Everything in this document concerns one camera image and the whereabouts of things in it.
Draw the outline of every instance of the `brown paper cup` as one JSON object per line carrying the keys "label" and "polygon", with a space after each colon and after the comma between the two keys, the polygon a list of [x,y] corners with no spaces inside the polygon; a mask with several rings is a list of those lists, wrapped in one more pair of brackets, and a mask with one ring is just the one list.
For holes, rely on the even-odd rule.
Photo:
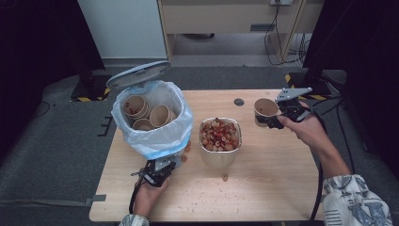
{"label": "brown paper cup", "polygon": [[142,116],[146,110],[147,102],[138,95],[130,96],[123,103],[123,113],[132,119]]}
{"label": "brown paper cup", "polygon": [[170,123],[173,117],[172,113],[166,105],[158,105],[151,111],[150,122],[156,128],[164,126]]}
{"label": "brown paper cup", "polygon": [[139,120],[139,119],[147,119],[150,116],[150,106],[148,103],[144,104],[143,110],[134,116],[129,116],[131,119]]}
{"label": "brown paper cup", "polygon": [[148,119],[140,119],[137,120],[132,128],[134,130],[143,130],[143,131],[150,131],[152,129],[154,129],[153,125],[150,123],[150,120]]}
{"label": "brown paper cup", "polygon": [[259,122],[258,119],[270,120],[279,114],[279,106],[272,100],[259,99],[254,105],[255,123],[260,127],[267,127],[267,123]]}

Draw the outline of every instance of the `sleeve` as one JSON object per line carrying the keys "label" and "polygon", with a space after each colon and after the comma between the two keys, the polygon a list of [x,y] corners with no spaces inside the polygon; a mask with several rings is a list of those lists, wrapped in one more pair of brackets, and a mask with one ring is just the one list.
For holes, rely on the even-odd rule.
{"label": "sleeve", "polygon": [[325,225],[392,225],[390,209],[369,190],[359,175],[335,176],[324,181]]}
{"label": "sleeve", "polygon": [[120,223],[120,226],[150,226],[150,222],[140,215],[127,215]]}

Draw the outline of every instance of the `wooden table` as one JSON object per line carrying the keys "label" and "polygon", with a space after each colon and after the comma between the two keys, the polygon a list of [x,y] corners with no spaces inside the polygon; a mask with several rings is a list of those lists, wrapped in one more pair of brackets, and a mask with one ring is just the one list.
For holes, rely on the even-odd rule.
{"label": "wooden table", "polygon": [[[187,161],[172,172],[169,188],[152,211],[150,221],[286,221],[306,220],[317,193],[317,168],[309,148],[289,129],[261,128],[255,124],[257,99],[275,99],[280,90],[185,90],[194,127]],[[234,99],[245,104],[237,106]],[[200,157],[199,128],[207,118],[228,117],[241,126],[243,144],[227,169],[211,169]],[[128,214],[144,159],[123,141],[117,129],[106,159],[92,221],[118,222]],[[228,181],[222,175],[228,174]]]}

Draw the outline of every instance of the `metal bracket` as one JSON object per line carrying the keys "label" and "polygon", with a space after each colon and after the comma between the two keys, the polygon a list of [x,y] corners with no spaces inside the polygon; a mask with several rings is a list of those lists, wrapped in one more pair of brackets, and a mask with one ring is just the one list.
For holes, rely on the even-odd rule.
{"label": "metal bracket", "polygon": [[276,97],[276,102],[289,101],[311,91],[312,91],[311,88],[300,88],[300,89],[283,88],[281,93]]}

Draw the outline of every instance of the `clear plastic bag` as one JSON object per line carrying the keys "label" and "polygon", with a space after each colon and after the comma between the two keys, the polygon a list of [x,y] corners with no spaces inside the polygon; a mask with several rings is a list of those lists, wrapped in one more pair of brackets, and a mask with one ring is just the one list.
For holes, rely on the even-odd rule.
{"label": "clear plastic bag", "polygon": [[[112,116],[122,131],[125,142],[148,160],[176,154],[187,145],[193,128],[193,114],[182,91],[171,82],[149,81],[122,91],[113,105]],[[167,105],[177,115],[169,124],[151,131],[134,130],[122,112],[124,101],[131,95],[141,95],[153,109]]]}

